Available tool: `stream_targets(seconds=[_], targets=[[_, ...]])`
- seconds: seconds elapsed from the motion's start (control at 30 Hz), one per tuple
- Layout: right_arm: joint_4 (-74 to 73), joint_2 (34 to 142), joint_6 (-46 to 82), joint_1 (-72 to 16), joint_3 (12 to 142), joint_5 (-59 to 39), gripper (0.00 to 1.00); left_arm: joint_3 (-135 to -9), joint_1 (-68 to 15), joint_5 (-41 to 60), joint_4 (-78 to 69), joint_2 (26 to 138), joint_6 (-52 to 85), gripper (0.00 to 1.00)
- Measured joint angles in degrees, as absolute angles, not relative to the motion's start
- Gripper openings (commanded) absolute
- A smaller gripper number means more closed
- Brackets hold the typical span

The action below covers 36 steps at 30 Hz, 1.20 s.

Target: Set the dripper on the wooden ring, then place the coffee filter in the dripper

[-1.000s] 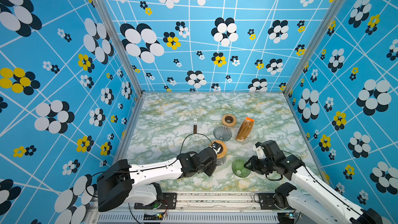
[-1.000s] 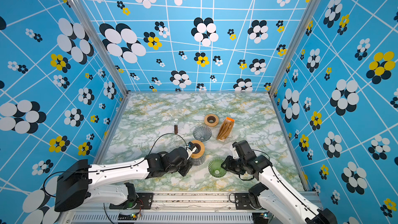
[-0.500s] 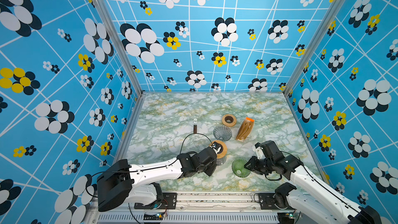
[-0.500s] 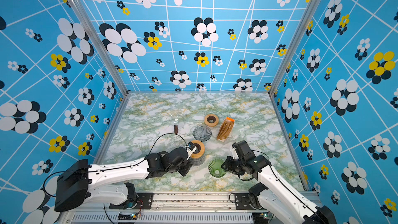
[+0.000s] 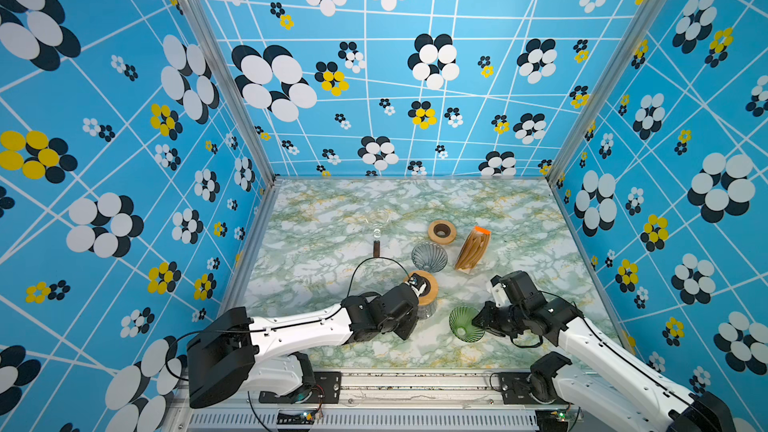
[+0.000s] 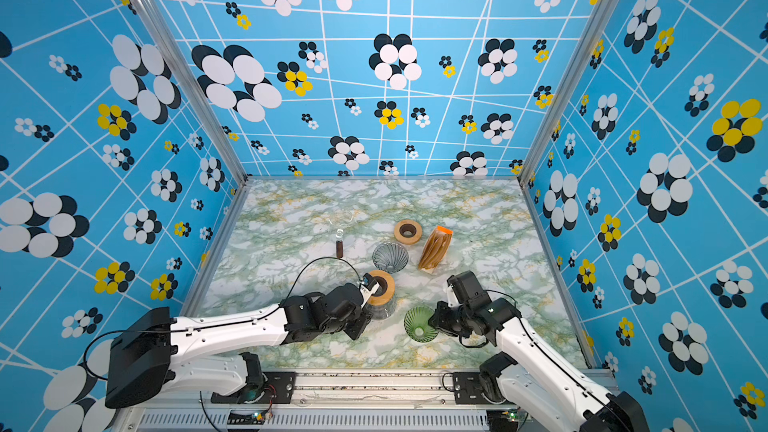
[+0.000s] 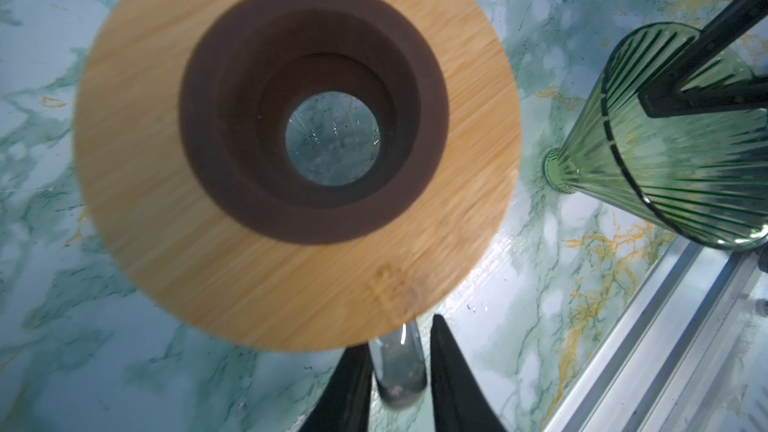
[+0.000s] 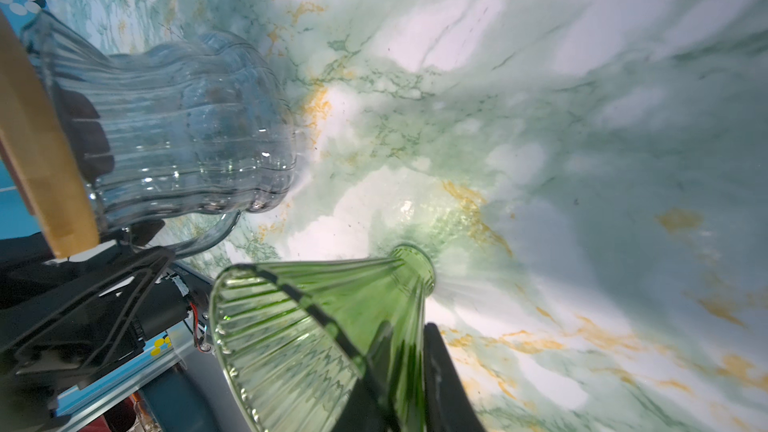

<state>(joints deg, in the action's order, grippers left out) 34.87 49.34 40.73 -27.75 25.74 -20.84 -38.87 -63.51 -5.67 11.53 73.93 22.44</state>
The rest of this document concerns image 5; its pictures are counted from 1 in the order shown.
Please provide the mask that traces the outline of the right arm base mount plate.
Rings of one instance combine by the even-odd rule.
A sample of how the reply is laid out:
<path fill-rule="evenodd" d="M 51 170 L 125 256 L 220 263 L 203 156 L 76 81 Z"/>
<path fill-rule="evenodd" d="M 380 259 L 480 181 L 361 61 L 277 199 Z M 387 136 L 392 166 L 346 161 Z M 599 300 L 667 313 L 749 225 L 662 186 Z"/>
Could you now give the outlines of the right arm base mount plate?
<path fill-rule="evenodd" d="M 498 392 L 505 405 L 533 405 L 566 407 L 553 387 L 543 379 L 533 378 L 530 372 L 494 372 L 489 385 Z"/>

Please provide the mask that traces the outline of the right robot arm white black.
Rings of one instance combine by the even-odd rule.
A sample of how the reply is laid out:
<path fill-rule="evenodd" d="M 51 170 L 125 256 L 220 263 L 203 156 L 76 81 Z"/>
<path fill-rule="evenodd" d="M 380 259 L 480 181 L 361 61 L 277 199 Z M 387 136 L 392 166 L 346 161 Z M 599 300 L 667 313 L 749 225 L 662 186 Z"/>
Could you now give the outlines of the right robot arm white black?
<path fill-rule="evenodd" d="M 720 398 L 697 395 L 646 365 L 526 272 L 495 276 L 489 290 L 493 298 L 473 326 L 509 339 L 530 332 L 555 348 L 530 368 L 527 391 L 536 401 L 561 399 L 617 431 L 735 430 Z"/>

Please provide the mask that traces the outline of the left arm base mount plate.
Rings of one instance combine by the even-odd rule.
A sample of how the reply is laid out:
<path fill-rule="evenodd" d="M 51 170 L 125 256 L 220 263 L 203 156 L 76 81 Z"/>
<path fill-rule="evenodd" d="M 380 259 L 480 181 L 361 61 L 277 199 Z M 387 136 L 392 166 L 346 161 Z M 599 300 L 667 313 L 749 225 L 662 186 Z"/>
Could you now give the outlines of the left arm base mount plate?
<path fill-rule="evenodd" d="M 339 371 L 314 372 L 314 378 L 305 381 L 285 395 L 262 391 L 258 402 L 261 404 L 337 404 L 342 385 Z"/>

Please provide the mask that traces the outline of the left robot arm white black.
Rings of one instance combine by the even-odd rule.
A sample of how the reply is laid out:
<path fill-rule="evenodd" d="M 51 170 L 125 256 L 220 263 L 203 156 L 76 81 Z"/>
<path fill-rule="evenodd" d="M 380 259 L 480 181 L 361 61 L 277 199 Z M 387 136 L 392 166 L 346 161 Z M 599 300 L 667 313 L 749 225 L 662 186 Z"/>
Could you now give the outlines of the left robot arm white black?
<path fill-rule="evenodd" d="M 381 295 L 349 296 L 324 309 L 278 318 L 235 307 L 187 344 L 190 407 L 218 404 L 239 391 L 296 395 L 314 386 L 304 353 L 393 333 L 405 340 L 418 322 L 420 289 L 403 282 Z"/>

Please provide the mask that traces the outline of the wooden ring dripper holder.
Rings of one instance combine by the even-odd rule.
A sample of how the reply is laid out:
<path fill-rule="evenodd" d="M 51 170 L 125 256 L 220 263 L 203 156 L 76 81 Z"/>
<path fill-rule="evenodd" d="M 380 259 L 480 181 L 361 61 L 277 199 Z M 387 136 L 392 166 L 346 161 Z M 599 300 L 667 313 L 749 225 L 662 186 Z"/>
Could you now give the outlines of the wooden ring dripper holder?
<path fill-rule="evenodd" d="M 430 274 L 429 272 L 417 270 L 417 271 L 414 271 L 414 272 L 410 273 L 408 278 L 413 273 L 417 273 L 417 274 L 421 275 L 428 282 L 428 285 L 422 290 L 421 294 L 417 294 L 416 291 L 413 288 L 411 288 L 415 292 L 415 294 L 416 294 L 416 296 L 418 298 L 418 304 L 419 304 L 419 298 L 420 297 L 437 298 L 437 295 L 438 295 L 438 283 L 437 283 L 437 280 L 435 279 L 435 277 L 432 274 Z"/>

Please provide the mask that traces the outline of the grey ribbed glass carafe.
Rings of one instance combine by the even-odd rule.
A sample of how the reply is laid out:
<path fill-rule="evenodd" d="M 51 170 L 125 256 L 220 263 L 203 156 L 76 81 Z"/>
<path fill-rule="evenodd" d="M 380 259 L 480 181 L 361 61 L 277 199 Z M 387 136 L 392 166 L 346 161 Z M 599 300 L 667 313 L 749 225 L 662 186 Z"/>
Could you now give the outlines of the grey ribbed glass carafe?
<path fill-rule="evenodd" d="M 437 299 L 429 297 L 420 297 L 417 309 L 419 320 L 425 320 L 434 315 L 437 307 Z"/>

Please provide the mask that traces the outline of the green glass dripper cone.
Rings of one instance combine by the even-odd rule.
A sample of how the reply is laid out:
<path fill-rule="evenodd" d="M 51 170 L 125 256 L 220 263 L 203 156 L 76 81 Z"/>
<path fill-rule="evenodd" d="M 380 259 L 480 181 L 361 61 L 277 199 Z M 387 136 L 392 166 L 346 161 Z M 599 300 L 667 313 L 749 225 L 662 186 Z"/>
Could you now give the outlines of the green glass dripper cone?
<path fill-rule="evenodd" d="M 465 343 L 480 341 L 485 331 L 482 327 L 473 324 L 479 311 L 470 306 L 459 306 L 449 314 L 449 328 L 453 335 Z"/>

